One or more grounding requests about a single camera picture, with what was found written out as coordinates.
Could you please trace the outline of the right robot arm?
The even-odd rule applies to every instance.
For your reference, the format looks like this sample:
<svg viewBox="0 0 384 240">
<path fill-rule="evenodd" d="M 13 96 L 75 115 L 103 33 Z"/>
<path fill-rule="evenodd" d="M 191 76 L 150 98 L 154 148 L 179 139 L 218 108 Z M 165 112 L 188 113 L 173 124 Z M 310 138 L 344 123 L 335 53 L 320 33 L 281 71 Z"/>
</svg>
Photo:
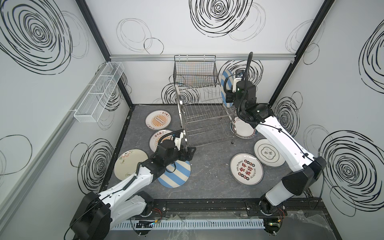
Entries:
<svg viewBox="0 0 384 240">
<path fill-rule="evenodd" d="M 301 195 L 323 176 L 327 162 L 304 149 L 280 124 L 272 109 L 257 102 L 256 86 L 249 81 L 252 60 L 250 52 L 242 78 L 233 83 L 232 90 L 224 91 L 226 102 L 234 104 L 237 116 L 269 140 L 292 171 L 260 198 L 260 211 L 271 216 L 281 203 Z"/>
</svg>

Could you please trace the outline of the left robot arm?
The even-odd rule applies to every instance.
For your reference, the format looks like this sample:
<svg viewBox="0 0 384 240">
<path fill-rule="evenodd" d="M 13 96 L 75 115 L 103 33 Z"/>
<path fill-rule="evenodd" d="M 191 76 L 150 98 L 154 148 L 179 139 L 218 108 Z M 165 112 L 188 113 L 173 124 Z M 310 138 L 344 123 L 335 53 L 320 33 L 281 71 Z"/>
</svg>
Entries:
<svg viewBox="0 0 384 240">
<path fill-rule="evenodd" d="M 149 215 L 153 198 L 143 188 L 153 183 L 177 161 L 191 161 L 195 147 L 184 147 L 184 129 L 165 134 L 159 140 L 155 152 L 137 164 L 133 175 L 115 186 L 100 192 L 89 192 L 80 202 L 70 224 L 69 231 L 75 240 L 103 240 L 116 225 L 131 217 Z"/>
</svg>

